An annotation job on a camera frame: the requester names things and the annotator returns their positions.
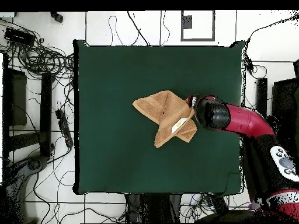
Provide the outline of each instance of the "floor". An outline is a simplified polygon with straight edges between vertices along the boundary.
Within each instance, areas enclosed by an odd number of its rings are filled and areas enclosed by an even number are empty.
[[[204,19],[204,12],[185,11],[185,15],[194,16],[194,25],[197,22],[210,23],[209,14]],[[18,13],[11,19],[5,20],[13,22],[9,26],[21,25],[29,30],[36,31],[40,37],[44,38],[44,46],[52,46],[63,50],[67,55],[73,53],[73,39],[86,40],[89,45],[113,45],[121,46],[130,45],[135,42],[138,33],[128,18],[127,12],[60,12],[63,15],[63,23],[57,23],[51,18],[49,12],[37,13]],[[273,22],[290,17],[291,12],[288,10],[216,10],[215,11],[215,41],[180,41],[180,15],[178,10],[160,10],[131,12],[136,26],[140,29],[142,35],[146,37],[147,42],[152,46],[163,44],[165,46],[230,46],[234,41],[247,40],[251,33],[263,26],[267,26]],[[210,35],[210,27],[198,27],[201,37],[205,38]],[[5,30],[4,26],[0,26],[0,30]],[[271,112],[271,95],[272,86],[275,81],[290,79],[295,77],[293,62],[299,59],[299,30],[298,22],[291,21],[278,24],[273,27],[257,31],[251,38],[248,47],[248,55],[255,65],[262,65],[267,68],[268,78],[268,109]],[[197,36],[196,34],[186,33],[186,36]],[[5,41],[0,37],[0,44]],[[144,46],[145,41],[138,37],[135,46]],[[18,60],[13,59],[14,66],[18,65]],[[255,76],[264,76],[265,70],[257,67]],[[53,108],[60,106],[65,101],[64,87],[68,83],[67,79],[62,79],[53,89]],[[40,81],[27,80],[27,99],[35,98],[40,102],[39,93],[41,89]],[[255,104],[255,78],[250,74],[246,74],[246,106]],[[73,94],[69,98],[74,102]],[[39,129],[39,105],[33,100],[27,101],[26,111],[31,117],[33,124]],[[74,130],[73,108],[67,107],[69,128]],[[52,141],[53,143],[61,136],[58,121],[53,113],[52,120]],[[28,121],[26,126],[14,127],[11,135],[32,132],[33,128]],[[59,157],[66,153],[62,138],[57,140],[55,149],[55,157]],[[24,149],[11,152],[10,159],[14,162],[25,158],[30,152],[36,150],[38,145],[33,145]],[[57,167],[55,174],[64,184],[59,185],[58,179],[53,174],[53,168]],[[74,183],[74,150],[71,151],[63,159],[58,159],[53,164],[49,164],[45,170],[39,175],[36,192],[50,202],[50,212],[46,216],[43,223],[57,224],[54,212],[57,211],[59,203],[59,221],[61,223],[101,223],[109,217],[118,218],[125,210],[125,199],[122,194],[108,193],[88,193],[86,195],[75,195],[72,191]],[[26,189],[26,210],[30,217],[38,217],[39,222],[44,218],[48,211],[48,205],[39,200],[32,192],[33,185],[37,176],[30,178]],[[190,202],[191,194],[184,194],[182,203]],[[246,188],[237,195],[230,196],[230,209],[240,207],[240,209],[248,209],[249,197]],[[182,215],[186,214],[187,206],[181,208]]]

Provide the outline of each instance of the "green tablecloth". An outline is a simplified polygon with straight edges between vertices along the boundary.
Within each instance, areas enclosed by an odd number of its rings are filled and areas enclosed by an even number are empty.
[[[182,99],[212,93],[239,105],[243,47],[89,47],[75,40],[74,191],[239,193],[237,135],[196,123],[190,143],[172,138],[157,149],[158,126],[132,102],[170,90]]]

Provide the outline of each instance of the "brown towel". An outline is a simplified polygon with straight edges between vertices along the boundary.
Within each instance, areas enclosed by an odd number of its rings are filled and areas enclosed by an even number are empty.
[[[193,120],[194,111],[184,100],[171,91],[161,91],[133,102],[133,106],[159,125],[155,137],[156,148],[177,136],[190,142],[197,128]]]

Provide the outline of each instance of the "power strip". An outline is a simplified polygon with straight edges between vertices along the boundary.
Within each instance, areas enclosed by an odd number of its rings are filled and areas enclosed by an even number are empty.
[[[65,144],[68,148],[72,148],[74,145],[74,142],[72,140],[71,132],[68,128],[68,121],[65,117],[65,114],[62,110],[55,111],[56,117],[59,120],[58,125],[59,129],[61,130],[61,133],[65,139]]]

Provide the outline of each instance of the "black border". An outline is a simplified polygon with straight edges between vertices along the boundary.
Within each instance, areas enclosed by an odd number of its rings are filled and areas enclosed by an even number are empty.
[[[79,181],[80,181],[80,152],[79,152],[79,47],[78,40],[73,40],[74,46],[74,102],[77,107],[74,107],[74,149],[75,149],[75,183],[72,188],[76,195],[82,195],[79,193]]]
[[[3,77],[2,77],[2,177],[6,166],[9,164],[9,119],[11,114],[11,99],[9,93],[9,72],[8,72],[8,54],[3,55]]]
[[[74,149],[75,149],[75,181],[74,181],[74,186],[73,186],[73,192],[76,195],[84,195],[85,193],[88,193],[87,191],[83,191],[79,193],[79,183],[80,183],[80,159],[79,159],[79,84],[78,84],[78,78],[79,78],[79,47],[78,47],[78,41],[79,40],[73,40],[73,46],[74,46],[74,102],[78,107],[74,107]],[[110,45],[89,45],[86,40],[80,40],[84,42],[84,44],[87,47],[110,47]],[[241,41],[235,41],[233,42],[229,47],[227,46],[221,46],[221,45],[192,45],[192,47],[222,47],[222,48],[234,48],[237,46],[239,43],[244,42],[243,40]],[[160,45],[151,45],[151,47],[161,47]],[[189,45],[164,45],[164,47],[190,47]],[[240,61],[242,62],[243,56],[244,55],[244,47],[241,51],[241,59]],[[243,98],[241,99],[240,105],[244,107],[244,102],[245,102],[245,88],[246,88],[246,78],[244,78],[242,74],[242,66],[241,66],[241,80],[245,79],[244,85],[242,85],[241,82],[241,91],[243,92]],[[243,145],[240,146],[240,151],[239,154],[241,156],[241,159],[239,160],[239,167],[243,167],[243,162],[244,162],[244,147]],[[243,193],[244,191],[244,171],[243,168],[241,170],[239,169],[240,176],[241,176],[241,192],[237,194],[228,194],[228,195],[222,195],[224,192],[219,193],[219,196],[221,197],[226,197],[230,195],[238,195]],[[105,191],[91,191],[91,193],[118,193],[118,194],[124,194],[126,195],[127,192],[105,192]],[[184,194],[192,194],[194,192],[184,192]]]

